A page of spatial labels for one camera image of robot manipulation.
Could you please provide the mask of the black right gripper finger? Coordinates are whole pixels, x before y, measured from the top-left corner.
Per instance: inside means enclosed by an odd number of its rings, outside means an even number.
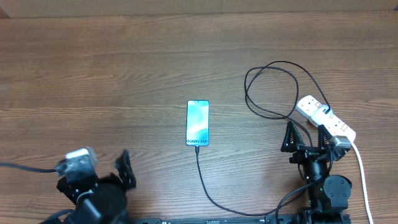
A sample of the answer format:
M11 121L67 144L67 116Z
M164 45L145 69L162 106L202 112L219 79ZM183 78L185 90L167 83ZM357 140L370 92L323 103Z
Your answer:
M304 147L305 143L293 121L287 123L284 140L282 141L281 152L296 152Z
M329 149L329 140L332 138L329 130L323 125L318 126L318 147L320 149Z

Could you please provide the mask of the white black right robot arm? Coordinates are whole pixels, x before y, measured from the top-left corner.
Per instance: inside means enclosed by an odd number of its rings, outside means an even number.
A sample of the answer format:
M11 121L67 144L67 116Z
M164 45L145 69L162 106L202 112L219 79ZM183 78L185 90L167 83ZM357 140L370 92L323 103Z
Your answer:
M282 152L289 152L291 164L303 167L306 184L286 195L278 204L275 220L280 223L286 218L279 216L279 209L290 196L304 191L308 194L309 207L301 209L288 220L290 223L350 223L343 215L348 208L352 182L342 175L331 175L333 163L344 157L351 149L346 136L333 136L324 125L318 126L318 146L306 146L294 122L287 123Z

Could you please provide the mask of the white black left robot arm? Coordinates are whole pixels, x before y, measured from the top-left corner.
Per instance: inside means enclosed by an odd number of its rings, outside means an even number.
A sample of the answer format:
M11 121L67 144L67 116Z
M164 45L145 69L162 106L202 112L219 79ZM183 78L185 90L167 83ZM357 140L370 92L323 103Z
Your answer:
M59 176L57 189L75 205L44 220L44 223L131 223L127 212L128 190L136 188L136 178L127 150L118 157L114 166L118 175L99 178L95 172L97 158L94 150L83 147L69 152L53 169L39 169L9 162L3 167L12 167L38 173L55 172Z

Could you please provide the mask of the white power strip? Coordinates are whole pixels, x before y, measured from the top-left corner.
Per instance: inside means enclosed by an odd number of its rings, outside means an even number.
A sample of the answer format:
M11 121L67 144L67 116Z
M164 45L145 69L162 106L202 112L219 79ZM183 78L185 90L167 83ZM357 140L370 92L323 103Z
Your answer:
M312 95L303 97L295 106L295 109L310 121L312 113L322 104ZM346 136L351 142L356 138L356 132L335 114L324 124L332 136Z

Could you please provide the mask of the Samsung Galaxy smartphone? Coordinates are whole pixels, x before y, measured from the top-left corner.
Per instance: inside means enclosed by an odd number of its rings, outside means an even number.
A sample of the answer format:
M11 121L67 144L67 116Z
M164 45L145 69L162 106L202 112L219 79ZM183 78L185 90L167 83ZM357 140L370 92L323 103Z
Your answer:
M208 146L210 143L210 102L187 101L186 145Z

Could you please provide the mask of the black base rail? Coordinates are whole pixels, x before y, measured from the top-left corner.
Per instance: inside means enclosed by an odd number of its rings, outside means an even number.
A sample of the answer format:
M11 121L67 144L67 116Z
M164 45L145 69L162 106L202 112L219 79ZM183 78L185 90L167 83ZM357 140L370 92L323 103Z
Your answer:
M339 216L331 220L321 221L320 217L314 216L314 220L310 218L299 217L298 215L279 215L279 223L281 224L297 224L297 223L342 223L351 224L348 215L344 215L338 220ZM161 220L160 218L141 218L133 219L133 224L276 224L275 215L266 215L264 217L239 217L239 218L183 218L174 220Z

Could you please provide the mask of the white USB charger plug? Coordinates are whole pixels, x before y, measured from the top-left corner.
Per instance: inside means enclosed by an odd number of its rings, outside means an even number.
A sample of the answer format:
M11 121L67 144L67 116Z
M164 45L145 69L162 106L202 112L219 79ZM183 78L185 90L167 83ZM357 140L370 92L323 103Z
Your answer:
M333 116L333 110L328 105L321 105L310 116L310 122L315 126L325 124Z

